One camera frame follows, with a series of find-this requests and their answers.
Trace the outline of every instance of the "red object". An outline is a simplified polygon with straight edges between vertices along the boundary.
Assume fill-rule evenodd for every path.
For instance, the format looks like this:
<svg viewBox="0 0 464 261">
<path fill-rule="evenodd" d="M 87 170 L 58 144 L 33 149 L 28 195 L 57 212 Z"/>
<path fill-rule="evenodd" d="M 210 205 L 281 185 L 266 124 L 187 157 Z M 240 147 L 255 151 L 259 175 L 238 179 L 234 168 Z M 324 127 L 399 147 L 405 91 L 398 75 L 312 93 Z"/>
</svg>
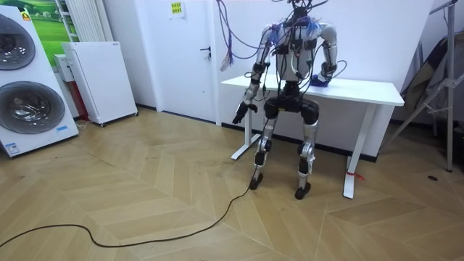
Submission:
<svg viewBox="0 0 464 261">
<path fill-rule="evenodd" d="M 363 181 L 365 181 L 365 178 L 362 177 L 361 175 L 357 174 L 357 173 L 349 173 L 349 172 L 347 172 L 347 174 L 348 174 L 348 175 L 353 175 L 354 177 L 360 178 L 360 179 L 362 179 Z"/>
<path fill-rule="evenodd" d="M 66 83 L 67 87 L 71 92 L 72 100 L 74 101 L 76 109 L 78 109 L 79 117 L 82 120 L 88 121 L 88 113 L 86 106 L 84 105 L 84 101 L 82 100 L 82 96 L 79 93 L 78 85 L 75 81 Z"/>
</svg>

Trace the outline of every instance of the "white wall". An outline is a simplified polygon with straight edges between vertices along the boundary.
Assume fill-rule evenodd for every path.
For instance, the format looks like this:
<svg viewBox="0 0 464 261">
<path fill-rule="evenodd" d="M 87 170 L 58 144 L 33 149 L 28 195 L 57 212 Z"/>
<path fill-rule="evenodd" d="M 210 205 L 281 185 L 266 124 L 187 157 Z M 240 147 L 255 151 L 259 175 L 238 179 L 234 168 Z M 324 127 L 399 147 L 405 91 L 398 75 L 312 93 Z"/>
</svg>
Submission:
<svg viewBox="0 0 464 261">
<path fill-rule="evenodd" d="M 432 8 L 439 7 L 440 5 L 448 2 L 449 0 L 434 0 L 434 5 Z M 448 18 L 448 11 L 445 10 L 446 17 Z M 464 28 L 464 1 L 459 1 L 455 5 L 455 31 L 461 31 Z M 443 20 L 443 11 L 436 12 L 431 14 L 428 19 L 426 26 L 423 30 L 421 39 L 423 46 L 423 58 L 427 59 L 428 55 L 434 49 L 435 45 L 447 36 L 448 29 L 445 21 Z M 418 55 L 412 60 L 409 71 L 407 72 L 406 80 L 402 88 L 406 88 L 410 81 L 414 78 L 415 74 L 419 70 L 420 65 L 418 62 Z M 406 120 L 410 116 L 410 112 L 406 112 L 404 108 L 398 107 L 394 110 L 391 118 L 395 120 Z M 419 114 L 414 122 L 417 123 L 428 123 L 431 124 L 431 116 L 422 112 Z"/>
<path fill-rule="evenodd" d="M 231 27 L 236 35 L 248 43 L 257 44 L 264 26 L 286 17 L 291 7 L 286 1 L 225 1 Z M 405 80 L 410 61 L 431 9 L 432 0 L 330 0 L 314 9 L 311 15 L 332 22 L 338 30 L 339 59 L 348 61 L 348 68 L 340 78 L 377 80 L 393 83 L 398 90 Z M 215 11 L 218 60 L 226 53 L 220 31 L 218 12 Z M 234 52 L 252 54 L 252 50 L 234 41 Z M 322 52 L 316 59 L 316 69 L 323 61 Z M 243 75 L 250 71 L 254 61 L 237 60 L 228 71 L 218 74 L 219 80 Z M 231 123 L 244 90 L 220 86 L 220 113 L 224 123 Z M 319 144 L 352 150 L 365 104 L 350 101 L 331 101 L 315 98 L 320 105 Z M 262 128 L 262 103 L 253 120 L 253 128 Z M 376 156 L 384 137 L 393 107 L 380 106 L 374 114 L 364 154 Z M 299 115 L 282 113 L 275 133 L 302 138 L 302 119 Z"/>
<path fill-rule="evenodd" d="M 156 107 L 152 76 L 134 1 L 137 0 L 104 0 L 104 4 L 113 38 L 121 43 L 136 103 Z"/>
</svg>

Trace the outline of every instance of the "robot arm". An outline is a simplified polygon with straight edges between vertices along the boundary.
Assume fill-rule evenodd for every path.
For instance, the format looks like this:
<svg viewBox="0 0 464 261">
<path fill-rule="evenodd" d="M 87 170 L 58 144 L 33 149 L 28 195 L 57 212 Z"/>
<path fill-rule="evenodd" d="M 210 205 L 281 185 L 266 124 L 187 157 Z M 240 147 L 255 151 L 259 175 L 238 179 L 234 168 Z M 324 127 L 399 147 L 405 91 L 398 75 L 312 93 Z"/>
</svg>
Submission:
<svg viewBox="0 0 464 261">
<path fill-rule="evenodd" d="M 335 28 L 328 23 L 321 23 L 320 37 L 324 39 L 324 57 L 326 61 L 322 64 L 322 70 L 318 75 L 314 75 L 311 80 L 311 85 L 326 87 L 328 82 L 332 80 L 336 72 L 336 31 Z"/>
<path fill-rule="evenodd" d="M 253 65 L 251 81 L 248 89 L 245 91 L 244 100 L 242 103 L 240 103 L 239 108 L 236 111 L 236 116 L 232 121 L 233 124 L 240 123 L 241 120 L 245 117 L 248 109 L 251 109 L 254 112 L 258 111 L 256 105 L 254 105 L 252 102 L 253 98 L 256 97 L 256 94 L 260 89 L 261 76 L 266 69 L 266 60 L 268 59 L 270 47 L 272 46 L 270 37 L 273 32 L 275 32 L 273 26 L 274 25 L 266 26 L 262 32 L 260 49 L 257 52 L 256 62 Z"/>
</svg>

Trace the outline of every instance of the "green poster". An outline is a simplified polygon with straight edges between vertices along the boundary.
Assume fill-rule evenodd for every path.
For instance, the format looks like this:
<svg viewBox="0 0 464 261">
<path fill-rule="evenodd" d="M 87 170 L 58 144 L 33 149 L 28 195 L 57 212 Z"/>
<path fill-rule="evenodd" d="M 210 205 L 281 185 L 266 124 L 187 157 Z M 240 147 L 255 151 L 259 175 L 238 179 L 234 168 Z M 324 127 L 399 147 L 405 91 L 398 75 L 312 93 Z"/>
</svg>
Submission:
<svg viewBox="0 0 464 261">
<path fill-rule="evenodd" d="M 22 7 L 28 10 L 50 64 L 51 66 L 55 66 L 53 54 L 64 54 L 61 43 L 70 41 L 62 18 L 58 14 L 55 1 L 0 0 L 0 4 Z M 71 27 L 72 33 L 75 33 L 74 26 L 70 20 L 68 20 L 68 24 Z"/>
</svg>

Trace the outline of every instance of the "paper sign on door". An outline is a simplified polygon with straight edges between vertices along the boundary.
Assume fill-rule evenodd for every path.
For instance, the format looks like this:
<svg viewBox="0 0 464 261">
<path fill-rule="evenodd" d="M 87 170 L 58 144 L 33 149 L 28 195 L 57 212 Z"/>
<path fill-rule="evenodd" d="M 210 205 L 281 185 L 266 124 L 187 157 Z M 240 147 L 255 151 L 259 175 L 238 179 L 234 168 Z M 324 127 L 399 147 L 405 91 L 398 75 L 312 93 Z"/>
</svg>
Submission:
<svg viewBox="0 0 464 261">
<path fill-rule="evenodd" d="M 183 17 L 185 17 L 184 4 L 179 1 L 172 2 L 169 18 L 173 19 L 173 18 L 183 18 Z"/>
</svg>

